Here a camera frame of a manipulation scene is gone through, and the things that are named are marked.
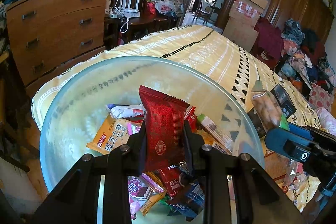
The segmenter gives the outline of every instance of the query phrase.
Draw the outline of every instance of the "blue snack package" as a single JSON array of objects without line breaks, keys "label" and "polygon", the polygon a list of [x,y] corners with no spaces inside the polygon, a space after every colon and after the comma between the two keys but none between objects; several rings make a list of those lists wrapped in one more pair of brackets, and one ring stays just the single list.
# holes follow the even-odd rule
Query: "blue snack package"
[{"label": "blue snack package", "polygon": [[196,217],[204,209],[205,195],[198,182],[194,180],[184,187],[167,203],[188,218]]}]

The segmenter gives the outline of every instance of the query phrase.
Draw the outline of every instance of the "pink pillow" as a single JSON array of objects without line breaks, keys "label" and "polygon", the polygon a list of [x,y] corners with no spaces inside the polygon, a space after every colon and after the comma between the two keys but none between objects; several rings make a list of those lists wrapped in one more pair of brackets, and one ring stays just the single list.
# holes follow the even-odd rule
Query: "pink pillow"
[{"label": "pink pillow", "polygon": [[319,85],[312,84],[311,87],[312,90],[309,94],[309,103],[311,107],[313,109],[316,109],[318,107],[324,107],[330,112],[331,105],[334,102],[335,89],[333,90],[332,94],[329,94],[329,92],[322,89],[322,87],[320,87]]}]

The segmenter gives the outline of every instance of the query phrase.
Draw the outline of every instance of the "yellow bedspread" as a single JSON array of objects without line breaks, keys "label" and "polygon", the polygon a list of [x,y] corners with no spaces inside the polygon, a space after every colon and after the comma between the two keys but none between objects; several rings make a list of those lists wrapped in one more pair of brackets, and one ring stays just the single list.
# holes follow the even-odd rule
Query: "yellow bedspread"
[{"label": "yellow bedspread", "polygon": [[[31,112],[39,129],[42,128],[52,100],[74,75],[102,60],[127,55],[168,58],[198,70],[231,93],[246,112],[253,107],[250,93],[256,80],[262,80],[266,90],[271,90],[280,83],[297,109],[288,121],[300,126],[320,128],[317,115],[290,82],[281,79],[264,63],[211,28],[194,25],[156,32],[138,41],[102,52],[43,85],[31,105]],[[298,197],[299,209],[312,198],[317,185],[318,181],[311,183]]]}]

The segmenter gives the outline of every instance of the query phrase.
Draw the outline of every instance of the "metal screw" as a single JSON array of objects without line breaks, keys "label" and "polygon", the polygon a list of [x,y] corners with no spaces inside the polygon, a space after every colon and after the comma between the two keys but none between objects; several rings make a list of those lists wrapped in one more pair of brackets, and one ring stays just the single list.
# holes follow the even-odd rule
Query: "metal screw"
[{"label": "metal screw", "polygon": [[120,146],[120,150],[123,151],[123,152],[127,152],[129,150],[129,146],[126,145],[126,144],[122,144]]},{"label": "metal screw", "polygon": [[301,155],[301,160],[305,160],[308,157],[308,154],[305,152]]},{"label": "metal screw", "polygon": [[202,145],[202,150],[204,151],[210,151],[212,149],[212,146],[209,144],[203,144]]},{"label": "metal screw", "polygon": [[82,156],[82,160],[83,160],[83,161],[89,161],[91,158],[92,158],[92,155],[91,155],[91,154],[84,154],[84,155]]},{"label": "metal screw", "polygon": [[246,160],[246,161],[249,161],[251,159],[251,156],[247,153],[241,154],[240,157],[242,160]]}]

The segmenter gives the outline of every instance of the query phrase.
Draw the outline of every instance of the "yellow cracker package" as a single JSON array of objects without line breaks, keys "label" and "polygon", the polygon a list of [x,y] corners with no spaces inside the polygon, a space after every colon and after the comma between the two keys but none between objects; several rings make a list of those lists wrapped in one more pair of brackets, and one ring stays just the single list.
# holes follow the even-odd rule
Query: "yellow cracker package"
[{"label": "yellow cracker package", "polygon": [[226,149],[223,145],[221,145],[219,142],[216,142],[216,140],[207,132],[203,130],[197,130],[196,134],[199,134],[203,137],[204,143],[209,144],[212,147],[216,148],[223,154],[231,154],[231,152]]},{"label": "yellow cracker package", "polygon": [[99,128],[93,141],[86,144],[86,147],[98,151],[102,154],[108,154],[116,147],[127,143],[129,138],[129,124],[139,125],[125,119],[115,119],[108,115]]}]

